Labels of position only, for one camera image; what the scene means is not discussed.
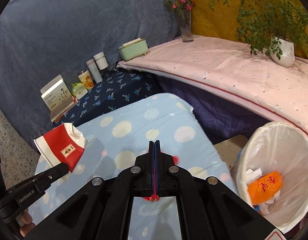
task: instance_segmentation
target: human hand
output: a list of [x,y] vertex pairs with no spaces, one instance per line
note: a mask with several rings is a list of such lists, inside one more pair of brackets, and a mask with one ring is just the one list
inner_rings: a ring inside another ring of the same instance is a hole
[[20,233],[24,237],[30,230],[35,227],[35,224],[33,223],[33,219],[30,214],[26,211],[22,212],[21,219],[25,225],[20,228]]

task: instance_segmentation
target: glass vase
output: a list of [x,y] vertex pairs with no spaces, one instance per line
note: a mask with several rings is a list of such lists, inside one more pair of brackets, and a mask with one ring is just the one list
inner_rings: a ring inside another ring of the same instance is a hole
[[191,11],[185,10],[182,11],[179,17],[179,25],[180,30],[182,31],[183,42],[193,41],[192,35],[192,19],[191,19]]

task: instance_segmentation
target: green box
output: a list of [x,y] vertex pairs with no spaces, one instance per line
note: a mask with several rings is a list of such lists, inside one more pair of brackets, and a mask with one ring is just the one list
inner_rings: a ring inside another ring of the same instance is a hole
[[119,53],[123,60],[128,61],[140,55],[146,54],[149,48],[147,46],[146,40],[141,39],[138,42],[127,45],[126,47],[120,46],[118,48]]

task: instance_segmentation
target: metal bolt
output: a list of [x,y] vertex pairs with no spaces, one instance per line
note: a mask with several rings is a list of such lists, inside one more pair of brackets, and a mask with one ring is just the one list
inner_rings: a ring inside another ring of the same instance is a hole
[[215,185],[215,184],[217,184],[218,179],[215,178],[215,177],[209,177],[209,178],[207,179],[207,181],[208,181],[209,184]]
[[134,166],[131,168],[132,173],[139,173],[141,171],[141,168],[138,166]]
[[101,178],[94,178],[94,179],[92,179],[92,184],[94,185],[94,186],[98,186],[98,185],[100,185],[102,183],[102,179]]
[[175,173],[175,172],[179,171],[179,168],[177,166],[171,166],[171,167],[169,167],[169,171],[172,172],[172,173]]

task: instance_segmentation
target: dark blue tablecloth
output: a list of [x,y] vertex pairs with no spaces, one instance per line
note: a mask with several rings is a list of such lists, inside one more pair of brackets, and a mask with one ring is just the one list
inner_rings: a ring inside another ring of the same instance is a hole
[[102,114],[161,92],[161,86],[153,75],[119,69],[89,90],[53,127],[65,122],[77,127]]

